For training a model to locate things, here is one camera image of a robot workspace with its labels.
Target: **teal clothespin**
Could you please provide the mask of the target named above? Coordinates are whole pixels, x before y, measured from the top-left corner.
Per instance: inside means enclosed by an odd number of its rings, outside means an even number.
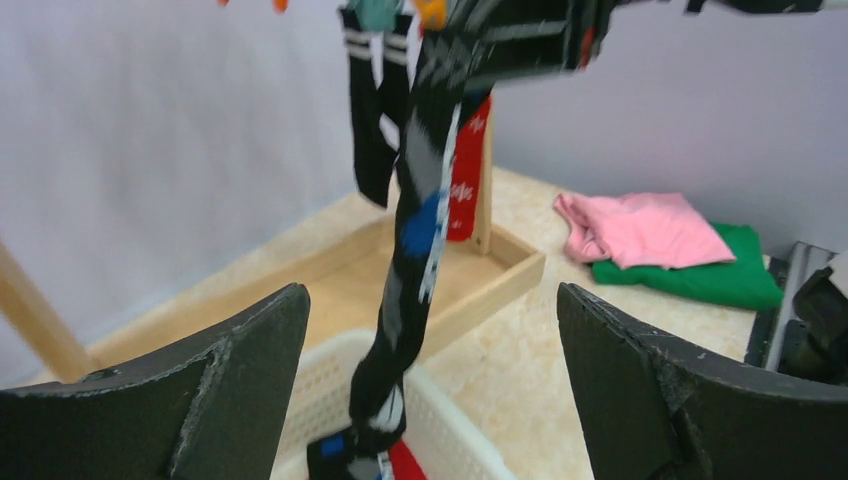
[[[403,0],[349,0],[347,8],[356,12],[362,30],[391,32],[395,29],[395,15],[403,8]]]

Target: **white wall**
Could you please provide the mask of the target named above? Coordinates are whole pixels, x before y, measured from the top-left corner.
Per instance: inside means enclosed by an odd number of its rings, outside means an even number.
[[[337,5],[0,4],[0,238],[84,343],[352,191]]]
[[[848,12],[615,13],[598,62],[501,86],[496,161],[593,195],[683,191],[772,253],[848,250]]]

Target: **gray patch on sock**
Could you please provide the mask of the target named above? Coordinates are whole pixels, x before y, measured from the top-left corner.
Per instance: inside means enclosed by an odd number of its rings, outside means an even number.
[[[386,277],[386,286],[383,288],[382,326],[389,340],[392,350],[397,350],[398,338],[403,328],[400,318],[400,292],[403,282],[395,272],[394,265],[389,265],[389,274]]]
[[[417,108],[413,108],[406,126],[406,156],[415,193],[423,201],[442,183],[442,154],[433,148]]]
[[[377,459],[357,458],[347,466],[347,471],[356,480],[375,480],[380,475]]]

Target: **wooden frame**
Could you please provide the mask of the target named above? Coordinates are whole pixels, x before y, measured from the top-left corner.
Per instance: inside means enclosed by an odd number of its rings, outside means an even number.
[[[474,234],[446,248],[422,359],[444,349],[542,278],[544,255],[492,225],[492,130],[490,116]],[[96,366],[125,362],[226,320],[288,283],[302,283],[312,297],[305,345],[309,348],[350,329],[375,327],[394,247],[393,229],[393,219],[365,225],[329,248],[213,298],[145,315],[87,350],[75,343],[55,314],[44,309],[39,315],[10,320],[23,325],[19,331],[42,332],[41,336],[22,334],[59,379],[72,381]],[[54,332],[54,341],[40,342],[44,332]],[[62,365],[73,368],[67,371]]]

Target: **red fabric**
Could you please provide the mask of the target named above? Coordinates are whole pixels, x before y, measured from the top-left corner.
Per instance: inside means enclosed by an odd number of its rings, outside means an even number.
[[[403,440],[389,450],[389,460],[392,461],[395,480],[427,480],[418,465],[418,461],[415,460]]]
[[[489,97],[456,138],[448,221],[448,240],[451,242],[463,242],[474,233],[477,190],[483,168],[483,143],[491,108],[492,98]]]

